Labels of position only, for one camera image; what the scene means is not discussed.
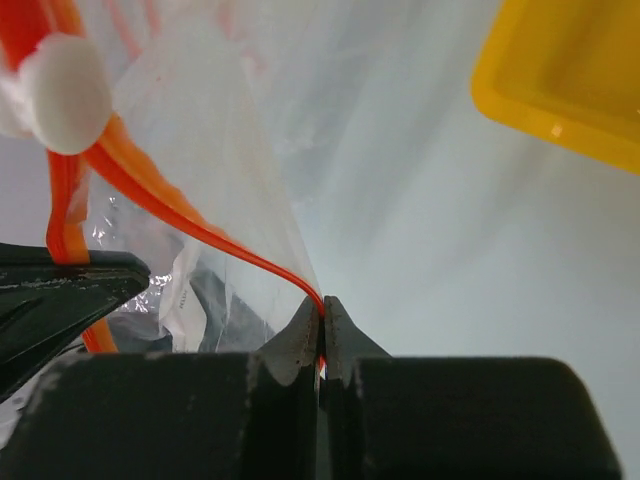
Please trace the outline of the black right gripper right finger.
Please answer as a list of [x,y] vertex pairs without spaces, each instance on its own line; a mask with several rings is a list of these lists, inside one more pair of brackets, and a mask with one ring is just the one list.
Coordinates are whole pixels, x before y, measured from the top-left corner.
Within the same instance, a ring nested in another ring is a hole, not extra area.
[[582,379],[545,357],[395,357],[335,297],[322,324],[335,479],[620,479]]

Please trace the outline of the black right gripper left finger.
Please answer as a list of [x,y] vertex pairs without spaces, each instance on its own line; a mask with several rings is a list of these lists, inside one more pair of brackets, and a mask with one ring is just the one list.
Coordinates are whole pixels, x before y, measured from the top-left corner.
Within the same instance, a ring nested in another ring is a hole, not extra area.
[[311,479],[319,315],[245,353],[77,354],[38,381],[5,479]]

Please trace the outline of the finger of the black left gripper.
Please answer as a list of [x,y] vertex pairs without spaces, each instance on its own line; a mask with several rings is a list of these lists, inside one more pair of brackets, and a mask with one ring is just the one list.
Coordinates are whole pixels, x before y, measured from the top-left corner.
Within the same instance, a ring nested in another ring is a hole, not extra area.
[[81,333],[149,286],[135,255],[92,251],[60,265],[44,247],[1,245],[1,398],[6,400]]

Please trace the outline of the clear orange-zipper zip bag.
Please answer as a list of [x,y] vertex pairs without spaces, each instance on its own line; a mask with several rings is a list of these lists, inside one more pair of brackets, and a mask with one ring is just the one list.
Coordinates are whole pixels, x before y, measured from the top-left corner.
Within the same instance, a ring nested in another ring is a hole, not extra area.
[[5,1],[2,131],[45,149],[46,245],[89,256],[91,175],[186,235],[266,274],[248,296],[281,320],[323,304],[252,87],[308,1]]

